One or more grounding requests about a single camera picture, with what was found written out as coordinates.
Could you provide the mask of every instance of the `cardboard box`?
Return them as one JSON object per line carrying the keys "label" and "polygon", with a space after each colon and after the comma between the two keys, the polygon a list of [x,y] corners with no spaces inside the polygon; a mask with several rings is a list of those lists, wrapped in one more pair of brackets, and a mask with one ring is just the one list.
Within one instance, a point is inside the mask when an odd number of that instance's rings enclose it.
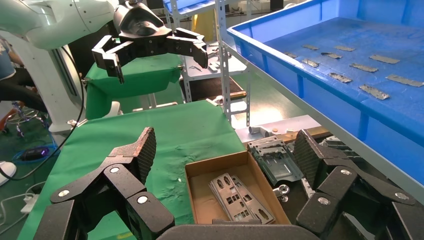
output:
{"label": "cardboard box", "polygon": [[270,184],[247,151],[197,161],[185,165],[188,194],[196,224],[211,224],[213,219],[229,221],[208,184],[228,173],[236,175],[260,203],[275,217],[275,224],[290,224]]}

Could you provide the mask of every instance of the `cable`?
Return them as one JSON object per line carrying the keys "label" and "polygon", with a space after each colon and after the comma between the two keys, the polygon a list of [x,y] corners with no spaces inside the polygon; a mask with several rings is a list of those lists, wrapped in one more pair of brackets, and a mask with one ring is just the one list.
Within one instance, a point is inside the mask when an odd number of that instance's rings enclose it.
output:
{"label": "cable", "polygon": [[11,229],[17,223],[19,223],[20,221],[22,221],[22,219],[24,219],[26,216],[28,216],[28,214],[24,214],[18,220],[16,220],[14,223],[12,223],[10,226],[6,227],[3,231],[0,231],[0,235],[4,234],[7,230]]}
{"label": "cable", "polygon": [[[79,115],[78,115],[78,118],[76,119],[76,122],[78,123],[79,121],[80,121],[80,119],[81,119],[81,116],[83,115],[83,111],[84,111],[84,86],[83,86],[83,80],[81,79],[81,77],[80,77],[80,74],[79,74],[79,71],[78,71],[78,67],[77,67],[77,65],[75,64],[75,61],[72,59],[72,57],[71,57],[71,55],[69,54],[69,52],[62,46],[61,47],[62,49],[63,49],[63,51],[66,53],[66,55],[69,57],[69,59],[71,60],[71,62],[72,62],[72,64],[73,64],[73,66],[75,67],[75,70],[76,70],[76,74],[78,75],[78,79],[79,79],[79,84],[80,84],[80,86],[81,86],[81,100],[82,100],[82,102],[81,102],[81,110],[79,111]],[[48,156],[45,160],[43,160],[37,167],[35,167],[33,170],[31,170],[30,172],[28,172],[27,174],[25,174],[24,176],[21,176],[21,177],[11,177],[11,176],[8,176],[4,171],[3,171],[3,169],[0,167],[0,174],[3,176],[3,177],[5,177],[5,178],[7,178],[7,179],[9,179],[9,180],[12,180],[12,181],[19,181],[19,180],[22,180],[22,179],[25,179],[25,178],[27,178],[27,177],[29,177],[31,174],[33,174],[35,171],[37,171],[39,168],[41,168],[41,166],[43,166],[45,163],[47,163],[47,161],[48,160],[50,160],[51,158],[52,158],[52,156],[54,156],[56,153],[57,153],[57,151],[59,150],[59,149],[61,149],[61,147],[65,144],[65,142],[69,139],[69,137],[71,136],[71,134],[74,132],[74,130],[75,130],[75,128],[77,128],[77,125],[75,125],[75,126],[73,126],[73,128],[70,130],[70,132],[69,132],[69,134],[66,136],[66,138],[63,140],[63,142],[56,148],[56,150],[54,150],[54,152],[50,155],[50,156]]]}
{"label": "cable", "polygon": [[32,185],[32,186],[30,186],[26,191],[25,191],[25,194],[26,195],[28,195],[28,192],[31,190],[31,189],[33,189],[33,187],[35,187],[35,186],[38,186],[38,185],[41,185],[41,184],[45,184],[46,183],[46,181],[42,181],[42,182],[39,182],[39,183],[36,183],[36,184],[34,184],[34,185]]}
{"label": "cable", "polygon": [[2,222],[2,223],[0,223],[0,226],[6,223],[6,209],[5,209],[5,206],[3,205],[3,203],[4,203],[5,201],[7,201],[7,200],[11,200],[11,199],[19,198],[19,197],[22,197],[22,196],[25,196],[25,197],[26,197],[26,196],[28,196],[28,195],[32,195],[32,197],[34,197],[34,196],[35,196],[35,194],[32,194],[32,193],[24,193],[24,194],[19,194],[19,195],[16,195],[16,196],[11,196],[11,197],[9,197],[9,198],[6,198],[6,199],[3,199],[2,201],[0,201],[1,211],[3,212],[3,216],[4,216],[4,218],[3,218],[3,222]]}

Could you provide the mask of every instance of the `person's leg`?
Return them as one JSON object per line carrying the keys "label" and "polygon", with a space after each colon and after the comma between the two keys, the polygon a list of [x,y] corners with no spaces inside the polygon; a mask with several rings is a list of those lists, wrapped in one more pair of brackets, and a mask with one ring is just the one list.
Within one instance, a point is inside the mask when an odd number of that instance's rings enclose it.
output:
{"label": "person's leg", "polygon": [[28,108],[47,113],[41,97],[25,86],[15,84],[18,81],[14,77],[0,80],[0,101],[22,101]]}
{"label": "person's leg", "polygon": [[31,78],[30,73],[25,68],[16,68],[16,73],[4,81],[9,83],[14,83],[20,86],[35,87],[33,79]]}

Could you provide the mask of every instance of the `green cloth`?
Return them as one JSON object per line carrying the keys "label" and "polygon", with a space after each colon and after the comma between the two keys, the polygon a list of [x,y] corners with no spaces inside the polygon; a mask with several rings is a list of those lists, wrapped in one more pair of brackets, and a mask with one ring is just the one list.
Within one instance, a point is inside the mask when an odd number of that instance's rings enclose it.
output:
{"label": "green cloth", "polygon": [[[157,150],[147,177],[147,190],[174,215],[177,225],[194,223],[185,165],[245,150],[221,108],[207,101],[94,119],[78,127],[60,153],[18,239],[33,239],[55,190],[97,168],[113,148],[135,142],[149,126],[154,127]],[[128,231],[112,212],[88,238],[117,239],[116,235]]]}
{"label": "green cloth", "polygon": [[175,54],[136,58],[122,67],[125,80],[108,76],[106,70],[93,64],[87,73],[87,119],[98,119],[109,113],[113,99],[157,93],[167,88],[169,82],[180,79],[180,58]]}

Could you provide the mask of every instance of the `blue crate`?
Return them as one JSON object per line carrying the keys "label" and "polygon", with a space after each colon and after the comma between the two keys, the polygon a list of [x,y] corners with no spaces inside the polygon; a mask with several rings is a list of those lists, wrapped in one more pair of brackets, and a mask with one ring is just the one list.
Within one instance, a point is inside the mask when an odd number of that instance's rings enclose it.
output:
{"label": "blue crate", "polygon": [[[244,58],[424,184],[424,86],[386,79],[395,74],[424,82],[423,0],[310,0],[227,32]],[[293,59],[285,52],[298,57]],[[371,55],[400,62],[380,62],[370,59]],[[305,58],[319,67],[302,63]],[[365,72],[350,67],[352,63],[378,71]],[[342,83],[329,73],[353,81]],[[375,98],[359,89],[363,84],[390,98]]]}

